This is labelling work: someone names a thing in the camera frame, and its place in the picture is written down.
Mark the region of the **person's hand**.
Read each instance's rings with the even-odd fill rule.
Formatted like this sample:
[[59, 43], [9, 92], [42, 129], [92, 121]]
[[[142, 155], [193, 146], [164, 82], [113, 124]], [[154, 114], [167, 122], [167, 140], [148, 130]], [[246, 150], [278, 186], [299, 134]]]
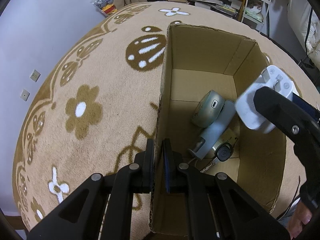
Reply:
[[296, 238], [303, 230], [303, 226], [308, 224], [312, 218], [311, 211], [300, 200], [297, 207], [287, 225], [287, 230], [290, 234], [290, 238]]

